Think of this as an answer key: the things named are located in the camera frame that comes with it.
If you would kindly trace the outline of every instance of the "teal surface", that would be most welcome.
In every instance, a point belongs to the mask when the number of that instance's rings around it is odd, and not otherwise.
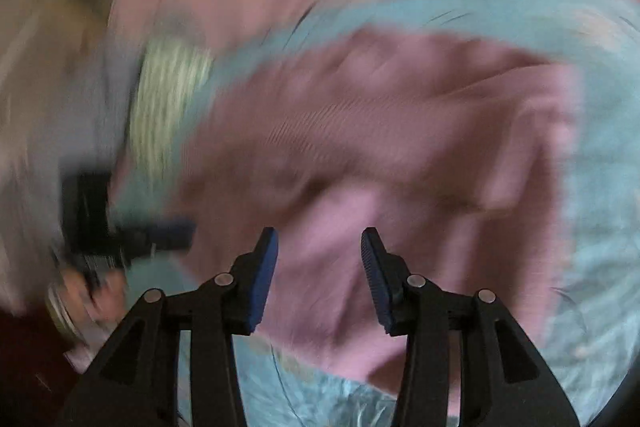
[[[175,136],[173,177],[151,186],[134,170],[113,209],[114,219],[162,212],[174,186],[182,145],[205,116],[217,89],[247,77],[264,60],[321,45],[366,24],[492,37],[580,69],[584,106],[580,137],[565,175],[564,212],[572,226],[574,254],[557,288],[561,303],[548,322],[543,354],[586,424],[619,386],[640,339],[638,4],[383,0],[312,12],[293,29],[272,32],[216,59],[210,79],[194,97]],[[175,271],[157,266],[138,271],[146,274],[142,284],[146,287],[162,287],[167,271],[178,277]],[[132,289],[141,293],[143,288],[131,276]],[[178,286],[184,285],[178,279]],[[168,289],[172,284],[166,281]],[[282,369],[276,371],[272,353],[236,345],[239,367],[251,368],[240,371],[250,425],[389,425],[392,403],[377,391],[320,372],[303,381]]]

